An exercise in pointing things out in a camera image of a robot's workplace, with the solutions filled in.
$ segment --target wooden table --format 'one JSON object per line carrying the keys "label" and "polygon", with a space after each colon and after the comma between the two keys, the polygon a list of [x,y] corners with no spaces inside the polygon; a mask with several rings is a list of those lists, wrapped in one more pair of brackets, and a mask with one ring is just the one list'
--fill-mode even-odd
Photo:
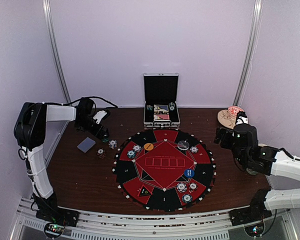
{"label": "wooden table", "polygon": [[[102,121],[109,128],[110,139],[118,146],[128,137],[143,131],[143,108],[111,109],[111,115]],[[112,166],[116,149],[97,140],[88,132],[76,131],[69,123],[48,166],[47,172],[61,207],[109,214],[159,215],[204,213],[249,205],[258,189],[269,189],[262,174],[251,176],[235,166],[230,150],[214,144],[219,109],[180,108],[180,130],[194,134],[212,151],[217,178],[211,192],[194,206],[175,212],[146,210],[127,200],[117,189]],[[97,144],[87,153],[77,149],[86,137]],[[96,151],[104,148],[106,158],[99,159]]]}

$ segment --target orange disc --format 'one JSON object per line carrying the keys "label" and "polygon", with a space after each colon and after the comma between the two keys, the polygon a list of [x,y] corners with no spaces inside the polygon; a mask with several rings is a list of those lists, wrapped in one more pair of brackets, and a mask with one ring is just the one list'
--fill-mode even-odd
{"label": "orange disc", "polygon": [[151,151],[152,149],[154,149],[154,145],[152,143],[146,143],[143,147],[147,151]]}

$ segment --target robotic arm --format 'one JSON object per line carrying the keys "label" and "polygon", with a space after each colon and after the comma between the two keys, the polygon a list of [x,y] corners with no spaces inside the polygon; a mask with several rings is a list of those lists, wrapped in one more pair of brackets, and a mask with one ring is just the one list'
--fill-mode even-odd
{"label": "robotic arm", "polygon": [[57,196],[49,182],[43,143],[46,138],[46,122],[75,121],[76,128],[90,132],[98,139],[109,137],[109,131],[100,124],[109,116],[108,110],[91,115],[94,101],[80,99],[78,106],[58,103],[26,102],[14,127],[14,136],[20,146],[19,156],[25,160],[26,170],[32,182],[33,198],[37,204],[36,217],[59,225],[76,226],[79,213],[59,208]]}
{"label": "robotic arm", "polygon": [[[300,181],[300,157],[291,155],[284,148],[259,145],[257,129],[240,121],[239,119],[243,116],[245,116],[244,112],[238,113],[233,130],[218,127],[214,143],[220,144],[222,148],[230,149],[234,159],[248,173],[257,172]],[[255,194],[249,207],[234,209],[230,212],[232,225],[258,221],[270,217],[272,210],[290,208],[300,208],[300,188],[261,189]]]}

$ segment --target ventilation grille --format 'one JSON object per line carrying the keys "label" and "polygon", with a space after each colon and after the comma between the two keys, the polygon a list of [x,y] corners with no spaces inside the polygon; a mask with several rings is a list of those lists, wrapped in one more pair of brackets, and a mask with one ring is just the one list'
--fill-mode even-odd
{"label": "ventilation grille", "polygon": [[[111,237],[111,236],[102,236],[100,234],[94,233],[87,233],[87,232],[80,232],[77,230],[72,230],[71,238],[75,240],[141,240],[144,238],[130,238],[130,237]],[[185,237],[185,238],[162,238],[162,237],[147,237],[148,240],[229,240],[229,233],[228,231],[222,231],[218,233],[211,233],[211,234],[202,234],[201,236],[192,236],[192,237]]]}
{"label": "ventilation grille", "polygon": [[23,225],[37,230],[43,230],[45,227],[41,222],[28,218],[24,220]]}

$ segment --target round poker mat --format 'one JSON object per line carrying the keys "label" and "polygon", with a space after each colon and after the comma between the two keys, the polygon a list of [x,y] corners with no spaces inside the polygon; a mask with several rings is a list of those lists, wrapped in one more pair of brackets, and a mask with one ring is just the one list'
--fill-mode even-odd
{"label": "round poker mat", "polygon": [[[189,143],[187,150],[178,147],[184,141]],[[128,152],[134,146],[141,150],[130,158]],[[127,199],[148,210],[170,212],[190,207],[211,191],[217,176],[215,160],[206,145],[178,129],[138,132],[117,150],[112,169],[117,187]],[[178,189],[180,183],[186,190]]]}

